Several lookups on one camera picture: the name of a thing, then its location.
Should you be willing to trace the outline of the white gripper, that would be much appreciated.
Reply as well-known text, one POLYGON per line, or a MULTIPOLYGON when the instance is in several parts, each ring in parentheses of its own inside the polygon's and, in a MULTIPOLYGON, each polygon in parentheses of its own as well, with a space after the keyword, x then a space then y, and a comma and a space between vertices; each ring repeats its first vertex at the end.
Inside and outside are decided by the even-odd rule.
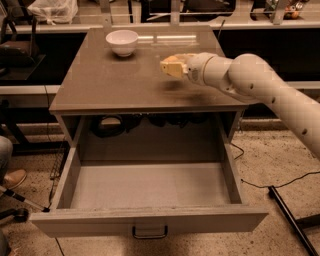
POLYGON ((212 86, 206 67, 208 63, 216 57, 216 54, 208 52, 199 54, 184 53, 175 54, 174 57, 180 62, 160 63, 160 68, 163 73, 175 78, 183 78, 186 75, 186 65, 181 62, 187 62, 187 77, 192 83, 212 86))

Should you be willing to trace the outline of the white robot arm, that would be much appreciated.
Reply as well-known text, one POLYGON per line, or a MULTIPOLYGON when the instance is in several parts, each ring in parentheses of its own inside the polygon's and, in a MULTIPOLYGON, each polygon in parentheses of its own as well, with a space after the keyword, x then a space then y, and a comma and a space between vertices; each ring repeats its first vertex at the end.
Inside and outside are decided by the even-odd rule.
POLYGON ((213 87, 243 103, 262 103, 320 158, 320 103, 284 82, 254 54, 234 59, 212 53, 175 54, 160 62, 161 71, 213 87))

